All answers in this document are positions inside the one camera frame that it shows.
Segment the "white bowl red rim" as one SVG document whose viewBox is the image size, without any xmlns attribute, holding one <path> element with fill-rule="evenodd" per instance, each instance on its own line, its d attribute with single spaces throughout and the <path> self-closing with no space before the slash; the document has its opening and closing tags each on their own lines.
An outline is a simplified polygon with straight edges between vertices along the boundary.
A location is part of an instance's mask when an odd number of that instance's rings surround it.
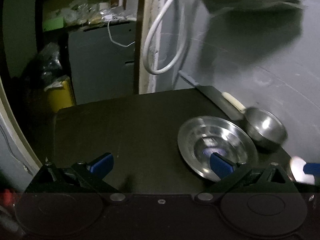
<svg viewBox="0 0 320 240">
<path fill-rule="evenodd" d="M 306 161 L 302 158 L 294 156 L 290 159 L 289 168 L 293 175 L 293 178 L 298 183 L 315 185 L 315 178 L 311 174 L 306 174 L 303 171 L 304 166 L 306 165 Z"/>
</svg>

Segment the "small steel bowl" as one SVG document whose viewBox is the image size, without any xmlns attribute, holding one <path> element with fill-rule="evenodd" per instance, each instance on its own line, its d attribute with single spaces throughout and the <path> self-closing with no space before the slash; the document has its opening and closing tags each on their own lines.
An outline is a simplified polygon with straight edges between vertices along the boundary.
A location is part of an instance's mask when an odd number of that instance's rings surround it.
<svg viewBox="0 0 320 240">
<path fill-rule="evenodd" d="M 244 112 L 244 130 L 260 147 L 277 148 L 287 139 L 287 131 L 281 121 L 272 113 L 257 107 Z"/>
</svg>

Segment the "cream rolled cloth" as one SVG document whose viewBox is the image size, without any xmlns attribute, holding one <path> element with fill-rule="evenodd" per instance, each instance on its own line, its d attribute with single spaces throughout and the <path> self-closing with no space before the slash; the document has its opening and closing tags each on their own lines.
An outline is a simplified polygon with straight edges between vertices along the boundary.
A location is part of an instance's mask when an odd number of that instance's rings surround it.
<svg viewBox="0 0 320 240">
<path fill-rule="evenodd" d="M 233 105 L 240 113 L 244 114 L 246 107 L 237 100 L 234 96 L 227 92 L 222 92 L 222 96 L 231 104 Z"/>
</svg>

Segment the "steel cleaver knife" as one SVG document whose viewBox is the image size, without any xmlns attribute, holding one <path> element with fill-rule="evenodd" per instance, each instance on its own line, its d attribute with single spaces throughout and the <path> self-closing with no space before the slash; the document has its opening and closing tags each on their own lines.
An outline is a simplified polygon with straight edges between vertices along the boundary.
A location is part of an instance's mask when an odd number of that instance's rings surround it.
<svg viewBox="0 0 320 240">
<path fill-rule="evenodd" d="M 212 103 L 214 103 L 225 115 L 227 115 L 233 121 L 240 121 L 243 119 L 243 114 L 240 113 L 231 103 L 229 103 L 222 93 L 213 86 L 203 86 L 195 81 L 190 75 L 183 71 L 178 72 L 179 76 L 187 83 L 195 87 L 201 94 L 207 97 Z"/>
</svg>

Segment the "yellow bin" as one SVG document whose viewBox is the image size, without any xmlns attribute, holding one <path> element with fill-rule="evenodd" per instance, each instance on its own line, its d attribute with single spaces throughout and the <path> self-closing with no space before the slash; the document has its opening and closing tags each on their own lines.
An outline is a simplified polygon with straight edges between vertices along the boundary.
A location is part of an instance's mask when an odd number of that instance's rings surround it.
<svg viewBox="0 0 320 240">
<path fill-rule="evenodd" d="M 50 109 L 57 113 L 59 110 L 75 106 L 71 80 L 67 75 L 56 79 L 44 88 Z"/>
</svg>

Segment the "dark cabinet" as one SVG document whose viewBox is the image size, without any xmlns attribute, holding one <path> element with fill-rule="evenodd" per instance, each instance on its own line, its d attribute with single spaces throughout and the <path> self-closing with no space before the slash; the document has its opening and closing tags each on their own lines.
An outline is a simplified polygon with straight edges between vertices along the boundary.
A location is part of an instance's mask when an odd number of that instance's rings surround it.
<svg viewBox="0 0 320 240">
<path fill-rule="evenodd" d="M 78 105 L 134 94 L 135 37 L 135 22 L 69 34 L 69 61 Z"/>
</svg>

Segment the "black garbage bag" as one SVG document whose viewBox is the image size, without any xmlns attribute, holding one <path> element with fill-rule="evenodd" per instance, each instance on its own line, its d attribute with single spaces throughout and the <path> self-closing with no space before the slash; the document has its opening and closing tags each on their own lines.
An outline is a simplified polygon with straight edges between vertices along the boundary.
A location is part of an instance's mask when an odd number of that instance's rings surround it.
<svg viewBox="0 0 320 240">
<path fill-rule="evenodd" d="M 41 77 L 43 80 L 57 79 L 63 76 L 60 63 L 60 47 L 53 42 L 47 44 L 39 54 Z"/>
</svg>

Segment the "green box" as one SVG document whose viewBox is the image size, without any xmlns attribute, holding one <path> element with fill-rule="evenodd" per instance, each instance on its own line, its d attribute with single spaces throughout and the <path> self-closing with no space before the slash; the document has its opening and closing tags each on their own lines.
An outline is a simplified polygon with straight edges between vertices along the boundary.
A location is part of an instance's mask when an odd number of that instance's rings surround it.
<svg viewBox="0 0 320 240">
<path fill-rule="evenodd" d="M 57 17 L 45 20 L 42 23 L 42 30 L 43 31 L 52 31 L 56 29 L 61 29 L 65 26 L 65 20 L 63 17 Z"/>
</svg>

